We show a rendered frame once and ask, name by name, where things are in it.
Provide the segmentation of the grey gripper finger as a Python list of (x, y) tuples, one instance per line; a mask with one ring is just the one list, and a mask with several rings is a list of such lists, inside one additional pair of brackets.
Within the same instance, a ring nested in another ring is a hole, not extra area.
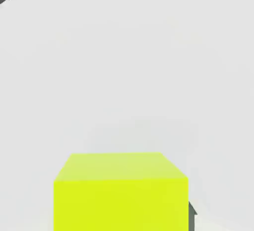
[(199, 217), (189, 201), (189, 229), (188, 231), (224, 231), (221, 226)]

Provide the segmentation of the small yellow cube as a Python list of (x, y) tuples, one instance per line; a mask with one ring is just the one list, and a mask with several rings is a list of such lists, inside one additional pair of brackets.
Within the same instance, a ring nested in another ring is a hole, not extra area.
[(188, 229), (188, 178), (161, 153), (71, 154), (54, 180), (54, 231)]

